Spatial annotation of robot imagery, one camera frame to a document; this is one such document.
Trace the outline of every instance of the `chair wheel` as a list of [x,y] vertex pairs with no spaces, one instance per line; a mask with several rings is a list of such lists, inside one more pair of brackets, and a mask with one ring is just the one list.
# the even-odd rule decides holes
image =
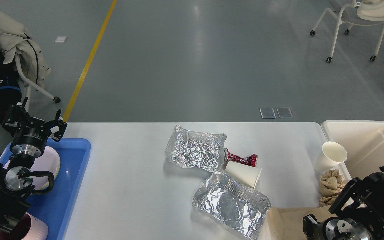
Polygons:
[[53,102],[59,103],[60,102],[60,97],[54,97]]

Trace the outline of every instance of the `yellow floor line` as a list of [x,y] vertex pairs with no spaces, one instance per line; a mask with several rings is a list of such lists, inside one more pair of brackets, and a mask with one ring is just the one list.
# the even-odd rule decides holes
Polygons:
[[108,14],[106,15],[105,21],[103,21],[102,27],[100,28],[99,34],[97,35],[96,41],[94,42],[90,55],[88,55],[88,59],[85,63],[84,69],[82,70],[81,76],[78,79],[78,83],[76,84],[76,87],[73,90],[73,94],[70,97],[69,103],[67,104],[66,110],[64,111],[63,121],[65,122],[67,122],[69,119],[70,112],[72,111],[73,105],[75,104],[76,98],[78,97],[79,91],[81,90],[82,84],[84,83],[85,76],[87,76],[88,69],[90,68],[91,62],[93,61],[97,48],[99,47],[100,40],[102,39],[103,33],[105,32],[108,21],[111,18],[116,1],[117,0],[112,1],[111,7],[109,8]]

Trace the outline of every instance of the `white chair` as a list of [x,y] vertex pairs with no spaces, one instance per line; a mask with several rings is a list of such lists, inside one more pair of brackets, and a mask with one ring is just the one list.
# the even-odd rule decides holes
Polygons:
[[327,58],[326,62],[331,62],[333,58],[337,34],[339,32],[339,27],[342,23],[349,24],[348,28],[344,32],[345,35],[349,34],[350,29],[352,29],[354,25],[373,26],[383,24],[379,40],[374,51],[374,55],[370,58],[370,61],[374,61],[378,55],[380,44],[384,34],[384,0],[367,0],[362,2],[361,0],[330,0],[330,4],[335,10],[333,11],[330,8],[326,8],[318,19],[317,24],[310,33],[311,36],[315,35],[315,30],[326,13],[329,13],[332,17],[337,19],[334,40],[331,47],[331,53],[330,56]]

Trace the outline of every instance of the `blue tray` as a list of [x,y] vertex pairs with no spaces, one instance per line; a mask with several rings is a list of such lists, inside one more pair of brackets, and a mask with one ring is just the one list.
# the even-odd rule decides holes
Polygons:
[[[54,148],[60,156],[59,174],[51,192],[32,195],[26,200],[31,204],[27,212],[48,225],[47,240],[62,240],[87,167],[91,144],[84,138],[63,138],[58,143],[49,139],[47,146]],[[1,155],[2,164],[12,154],[9,147]]]

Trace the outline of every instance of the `crumpled red packaging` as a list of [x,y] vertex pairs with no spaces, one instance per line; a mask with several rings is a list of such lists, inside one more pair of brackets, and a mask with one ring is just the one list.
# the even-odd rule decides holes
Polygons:
[[257,163],[257,155],[256,154],[253,154],[250,157],[242,158],[240,156],[237,156],[237,155],[230,153],[228,149],[226,149],[226,151],[227,151],[226,162],[227,161],[235,161],[235,162],[239,162],[241,164],[252,166],[252,167],[256,166],[256,163]]

